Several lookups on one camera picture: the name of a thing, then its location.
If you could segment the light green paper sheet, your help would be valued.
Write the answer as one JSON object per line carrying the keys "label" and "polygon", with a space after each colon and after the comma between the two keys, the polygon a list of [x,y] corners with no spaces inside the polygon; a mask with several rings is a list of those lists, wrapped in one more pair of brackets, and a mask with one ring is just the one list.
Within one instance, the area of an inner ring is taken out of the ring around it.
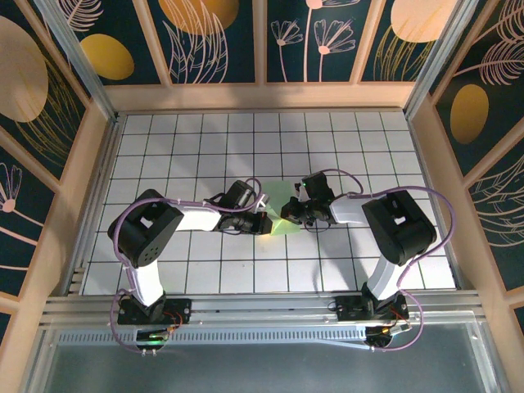
{"label": "light green paper sheet", "polygon": [[283,236],[298,233],[300,226],[280,216],[282,208],[294,197],[295,189],[290,181],[269,180],[262,183],[262,191],[269,197],[266,203],[266,212],[273,226],[271,236]]}

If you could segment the white black-grid table mat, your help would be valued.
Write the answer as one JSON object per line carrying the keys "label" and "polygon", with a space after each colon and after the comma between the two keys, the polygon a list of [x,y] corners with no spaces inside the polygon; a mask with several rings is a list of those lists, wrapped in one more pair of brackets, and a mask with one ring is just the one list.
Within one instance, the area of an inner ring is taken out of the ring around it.
{"label": "white black-grid table mat", "polygon": [[[425,183],[399,111],[127,116],[81,293],[111,295],[128,286],[106,232],[143,191],[199,201],[238,179],[297,183],[321,169],[338,194]],[[261,237],[184,232],[162,252],[159,270],[169,294],[353,291],[378,257],[364,224]]]}

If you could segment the grey translucent front panel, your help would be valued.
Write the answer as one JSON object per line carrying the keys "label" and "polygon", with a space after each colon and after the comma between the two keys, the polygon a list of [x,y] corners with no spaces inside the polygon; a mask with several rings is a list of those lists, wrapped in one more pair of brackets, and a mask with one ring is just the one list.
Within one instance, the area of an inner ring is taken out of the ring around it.
{"label": "grey translucent front panel", "polygon": [[108,330],[51,330],[22,393],[511,393],[476,323],[427,326],[381,352],[324,343],[193,344],[131,353]]}

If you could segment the aluminium front rail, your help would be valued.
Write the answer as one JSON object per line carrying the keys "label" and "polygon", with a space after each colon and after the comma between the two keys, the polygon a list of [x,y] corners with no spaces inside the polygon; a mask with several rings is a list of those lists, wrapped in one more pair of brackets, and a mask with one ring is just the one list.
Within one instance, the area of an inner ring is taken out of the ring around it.
{"label": "aluminium front rail", "polygon": [[[476,291],[411,291],[410,322],[485,322]],[[201,328],[323,326],[337,323],[332,310],[335,292],[282,294],[190,295],[190,326]],[[40,319],[41,328],[106,328],[112,296],[51,297]]]}

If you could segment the aluminium rail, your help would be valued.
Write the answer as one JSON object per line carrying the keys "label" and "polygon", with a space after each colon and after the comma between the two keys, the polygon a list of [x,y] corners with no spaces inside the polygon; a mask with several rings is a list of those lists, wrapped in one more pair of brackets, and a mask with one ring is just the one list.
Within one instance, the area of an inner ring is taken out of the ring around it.
{"label": "aluminium rail", "polygon": [[67,296],[69,294],[75,270],[78,267],[82,267],[83,263],[90,258],[95,242],[97,223],[102,214],[102,203],[110,180],[109,172],[115,162],[120,136],[121,117],[119,114],[116,114],[116,118],[110,120],[106,126],[97,158],[94,161],[73,248],[65,264],[65,271],[61,274],[61,280],[55,290],[55,293],[59,296]]}
{"label": "aluminium rail", "polygon": [[[411,291],[410,322],[485,322],[476,291]],[[282,294],[190,295],[190,326],[201,328],[323,326],[337,323],[332,310],[335,292]],[[112,296],[51,297],[40,319],[41,328],[106,328]]]}
{"label": "aluminium rail", "polygon": [[[417,145],[418,154],[429,187],[438,191],[453,205],[456,214],[459,212],[457,195],[459,194],[459,179],[456,173],[456,163],[453,152],[447,142],[445,131],[432,110],[420,110],[410,119],[411,131]],[[439,233],[443,237],[448,234],[451,225],[450,212],[447,205],[439,197],[431,196],[432,207],[436,210]],[[459,289],[468,289],[469,282],[463,276],[454,246],[450,240],[445,246],[445,254],[451,264],[455,282]]]}

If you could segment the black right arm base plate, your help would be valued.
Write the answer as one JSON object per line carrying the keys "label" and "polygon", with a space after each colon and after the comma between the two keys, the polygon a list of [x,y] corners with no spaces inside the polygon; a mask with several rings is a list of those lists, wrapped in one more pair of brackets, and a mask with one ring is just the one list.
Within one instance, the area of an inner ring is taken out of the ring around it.
{"label": "black right arm base plate", "polygon": [[401,294],[386,300],[366,296],[336,296],[335,311],[339,322],[409,319],[407,302]]}

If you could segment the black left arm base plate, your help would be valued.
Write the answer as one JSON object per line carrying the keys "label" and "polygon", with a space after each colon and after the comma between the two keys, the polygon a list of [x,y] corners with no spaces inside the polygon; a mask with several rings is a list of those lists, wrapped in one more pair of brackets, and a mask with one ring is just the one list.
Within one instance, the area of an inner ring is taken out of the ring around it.
{"label": "black left arm base plate", "polygon": [[188,323],[191,317],[190,299],[168,299],[162,296],[150,306],[134,297],[119,301],[119,325],[167,325]]}

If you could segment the aluminium right side rail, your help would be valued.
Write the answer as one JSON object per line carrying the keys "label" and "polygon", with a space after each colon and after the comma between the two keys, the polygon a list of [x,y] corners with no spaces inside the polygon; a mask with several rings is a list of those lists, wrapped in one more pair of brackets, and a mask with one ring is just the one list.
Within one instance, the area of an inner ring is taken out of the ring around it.
{"label": "aluminium right side rail", "polygon": [[[420,110],[410,119],[411,131],[417,145],[418,154],[429,187],[438,191],[453,205],[456,214],[459,212],[457,195],[459,194],[459,179],[456,173],[456,163],[453,152],[447,142],[445,131],[432,110]],[[431,196],[432,207],[436,210],[439,233],[443,237],[448,234],[451,225],[450,212],[447,205],[439,197]],[[455,282],[459,289],[468,289],[469,282],[463,276],[454,246],[450,240],[445,246],[445,254],[451,264]]]}

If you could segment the aluminium left side rail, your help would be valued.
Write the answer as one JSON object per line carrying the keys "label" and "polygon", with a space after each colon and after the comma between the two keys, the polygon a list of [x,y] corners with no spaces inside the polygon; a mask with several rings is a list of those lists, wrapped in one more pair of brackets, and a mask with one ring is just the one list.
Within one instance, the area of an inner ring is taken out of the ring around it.
{"label": "aluminium left side rail", "polygon": [[69,294],[75,270],[78,267],[82,267],[83,263],[90,258],[95,242],[97,223],[102,214],[102,203],[110,180],[109,172],[115,162],[120,136],[121,117],[119,114],[116,114],[116,118],[110,120],[106,126],[97,158],[94,161],[73,248],[65,264],[65,271],[61,274],[61,280],[55,290],[55,293],[59,296],[67,296]]}

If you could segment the aluminium right corner post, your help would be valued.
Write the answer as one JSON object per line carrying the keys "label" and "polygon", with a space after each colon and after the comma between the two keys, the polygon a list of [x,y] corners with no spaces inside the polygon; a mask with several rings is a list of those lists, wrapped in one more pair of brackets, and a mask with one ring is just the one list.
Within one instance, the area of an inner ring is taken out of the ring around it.
{"label": "aluminium right corner post", "polygon": [[457,46],[463,31],[472,20],[479,1],[458,0],[454,6],[440,37],[434,43],[427,60],[424,62],[413,91],[410,93],[409,99],[404,106],[404,117],[408,122],[418,111],[437,75],[450,58],[451,52]]}

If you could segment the aluminium corner post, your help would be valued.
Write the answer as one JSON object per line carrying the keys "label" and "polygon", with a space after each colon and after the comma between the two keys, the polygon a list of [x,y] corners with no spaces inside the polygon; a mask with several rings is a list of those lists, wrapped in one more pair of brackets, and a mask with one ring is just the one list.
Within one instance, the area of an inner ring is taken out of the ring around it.
{"label": "aluminium corner post", "polygon": [[103,14],[102,0],[31,0],[105,117],[115,123],[115,108],[81,48],[77,33],[87,33]]}
{"label": "aluminium corner post", "polygon": [[472,20],[479,1],[458,0],[454,6],[440,37],[434,43],[427,60],[424,62],[413,91],[410,93],[409,99],[404,106],[404,117],[408,122],[418,111],[437,75],[450,58],[451,52],[457,46],[463,31]]}

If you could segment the aluminium left corner post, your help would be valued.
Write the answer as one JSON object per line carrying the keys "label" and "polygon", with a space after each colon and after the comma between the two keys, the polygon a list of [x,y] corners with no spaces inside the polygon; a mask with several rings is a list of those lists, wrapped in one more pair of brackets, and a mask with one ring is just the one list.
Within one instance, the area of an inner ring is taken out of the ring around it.
{"label": "aluminium left corner post", "polygon": [[31,0],[105,117],[115,123],[115,108],[81,48],[77,33],[87,33],[103,14],[102,0]]}

